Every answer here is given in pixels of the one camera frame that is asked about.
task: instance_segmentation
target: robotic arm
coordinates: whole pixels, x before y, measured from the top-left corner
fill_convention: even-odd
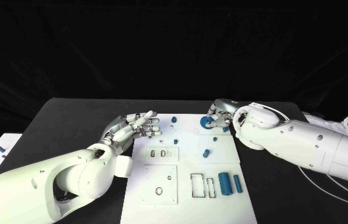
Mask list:
[[[119,116],[99,143],[0,174],[0,223],[54,223],[99,198],[113,175],[128,178],[132,158],[119,155],[135,138],[161,135],[156,113]],[[66,196],[56,199],[53,182]]]
[[[284,121],[268,110],[251,103],[217,99],[207,117],[201,119],[205,129],[233,124],[235,137],[254,150],[266,149],[271,155],[294,165],[348,179],[348,136],[313,124],[290,120],[277,110]]]

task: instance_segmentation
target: table surface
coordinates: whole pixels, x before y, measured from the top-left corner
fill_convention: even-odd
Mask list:
[[[293,103],[260,103],[290,119],[306,121]],[[211,101],[50,99],[0,166],[0,173],[90,146],[119,115],[148,110],[205,114],[210,105]],[[247,148],[237,138],[234,142],[257,223],[346,223],[348,203],[316,189],[294,165],[266,150]],[[130,154],[132,146],[125,152]],[[348,199],[348,193],[323,174],[306,173],[325,189]],[[119,223],[125,187],[126,179],[115,177],[106,194],[57,223]]]

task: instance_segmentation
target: black curtain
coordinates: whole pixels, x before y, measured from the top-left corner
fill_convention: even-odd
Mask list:
[[[342,11],[233,4],[1,0],[1,131],[51,97],[292,101],[343,118]]]

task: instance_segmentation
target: circular hole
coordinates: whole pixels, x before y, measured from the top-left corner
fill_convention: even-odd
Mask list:
[[[155,194],[156,194],[156,195],[161,195],[161,193],[162,193],[162,189],[161,189],[161,187],[158,187],[158,188],[155,189]]]

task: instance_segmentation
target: small blue piece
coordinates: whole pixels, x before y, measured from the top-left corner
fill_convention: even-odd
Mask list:
[[[214,121],[214,119],[212,119],[211,117],[204,116],[204,117],[201,118],[201,121],[199,121],[199,123],[201,123],[201,127],[202,127],[204,129],[211,129],[211,127],[205,127],[205,124],[207,124],[208,122],[212,122],[212,121]]]
[[[218,173],[218,182],[220,182],[221,194],[231,195],[233,192],[231,192],[231,186],[230,186],[228,173],[225,172]]]
[[[235,183],[235,187],[237,187],[237,193],[241,193],[243,190],[241,190],[241,186],[240,186],[237,175],[233,175],[233,179],[234,179],[234,183]]]
[[[205,150],[205,151],[204,151],[204,153],[202,153],[202,157],[205,157],[205,158],[207,158],[207,157],[208,157],[208,153],[210,153],[210,151],[208,151],[208,150]]]

